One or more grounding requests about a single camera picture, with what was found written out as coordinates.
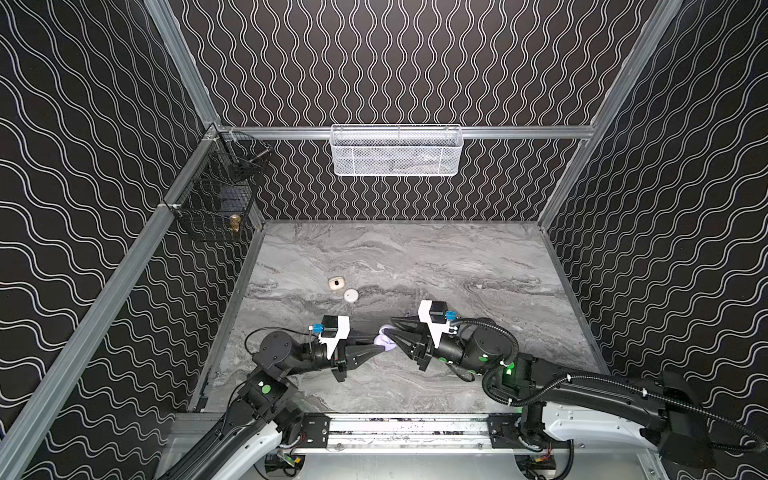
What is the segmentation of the purple round disc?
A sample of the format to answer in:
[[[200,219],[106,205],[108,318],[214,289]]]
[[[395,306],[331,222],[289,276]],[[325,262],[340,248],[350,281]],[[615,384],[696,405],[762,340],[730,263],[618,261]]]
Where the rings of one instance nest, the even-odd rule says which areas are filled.
[[[394,350],[397,347],[397,344],[395,341],[393,341],[386,333],[385,331],[392,328],[392,325],[385,324],[383,325],[379,331],[376,337],[373,340],[373,344],[377,346],[383,347],[387,352]]]

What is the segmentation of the white round disc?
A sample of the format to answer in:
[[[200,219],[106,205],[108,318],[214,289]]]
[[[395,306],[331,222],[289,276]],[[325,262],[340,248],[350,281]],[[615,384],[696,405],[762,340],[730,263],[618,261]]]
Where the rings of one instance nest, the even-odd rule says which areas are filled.
[[[355,303],[359,299],[359,292],[356,289],[347,289],[343,298],[348,303]]]

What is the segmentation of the cream earbud charging case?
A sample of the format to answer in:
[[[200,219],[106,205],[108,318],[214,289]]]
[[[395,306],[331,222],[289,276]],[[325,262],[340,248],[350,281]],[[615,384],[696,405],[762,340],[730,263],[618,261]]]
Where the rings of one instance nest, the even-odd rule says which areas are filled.
[[[345,278],[342,276],[336,276],[328,279],[329,289],[332,291],[338,291],[344,289],[346,285]]]

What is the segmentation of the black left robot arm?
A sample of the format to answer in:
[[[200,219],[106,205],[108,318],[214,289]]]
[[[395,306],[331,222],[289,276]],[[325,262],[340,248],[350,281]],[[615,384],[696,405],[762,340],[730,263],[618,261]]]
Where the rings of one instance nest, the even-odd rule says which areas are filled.
[[[210,430],[161,477],[240,479],[267,454],[302,440],[303,412],[293,402],[292,375],[328,370],[343,382],[349,371],[386,351],[373,335],[312,336],[300,343],[285,331],[268,334],[252,355],[255,369],[236,388]]]

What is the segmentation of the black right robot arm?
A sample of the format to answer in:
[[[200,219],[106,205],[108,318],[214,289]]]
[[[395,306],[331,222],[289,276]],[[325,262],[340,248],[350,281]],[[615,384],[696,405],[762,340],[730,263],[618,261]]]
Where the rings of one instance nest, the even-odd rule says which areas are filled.
[[[494,402],[532,414],[522,427],[532,444],[558,436],[543,420],[545,407],[584,407],[638,427],[641,442],[673,464],[698,469],[715,466],[715,454],[761,454],[767,442],[746,425],[695,404],[682,377],[632,379],[573,369],[521,352],[515,336],[489,318],[463,318],[438,324],[395,318],[380,330],[421,370],[433,360],[481,376]]]

